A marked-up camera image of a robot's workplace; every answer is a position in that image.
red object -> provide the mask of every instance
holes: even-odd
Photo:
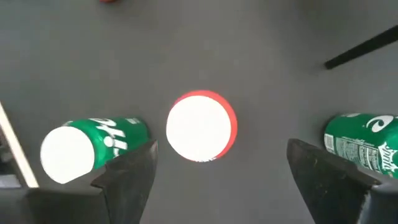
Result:
[[[215,157],[215,159],[219,159],[223,155],[225,155],[229,151],[229,149],[231,149],[232,145],[235,142],[236,135],[238,133],[238,120],[236,119],[234,109],[228,103],[228,101],[226,101],[226,99],[224,99],[221,95],[219,95],[218,93],[215,93],[213,91],[210,91],[210,90],[194,90],[194,91],[188,92],[188,93],[182,95],[180,98],[178,98],[176,100],[176,102],[174,103],[174,105],[176,105],[179,101],[181,101],[185,98],[188,98],[190,96],[207,96],[207,97],[217,101],[226,110],[226,112],[229,116],[229,120],[231,121],[231,135],[229,137],[229,141],[228,141],[227,145],[225,146],[225,148],[222,150],[221,153],[219,153]]]

nutrition label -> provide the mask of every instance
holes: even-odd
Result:
[[[381,173],[378,149],[343,138],[336,138],[335,149],[339,156]]]

red-rimmed white cap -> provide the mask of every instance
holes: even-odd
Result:
[[[167,140],[186,159],[206,162],[225,155],[233,145],[238,122],[219,94],[196,90],[181,96],[167,118]]]

can label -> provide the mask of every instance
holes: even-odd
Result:
[[[90,118],[64,126],[78,128],[89,137],[95,150],[95,169],[149,140],[146,125],[137,118]]]
[[[398,119],[393,115],[344,114],[326,127],[328,152],[398,178]]]

green soda can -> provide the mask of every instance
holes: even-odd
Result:
[[[328,123],[324,138],[328,152],[398,178],[398,116],[337,116]]]
[[[69,121],[44,138],[40,160],[47,175],[64,184],[148,140],[147,126],[138,118]]]

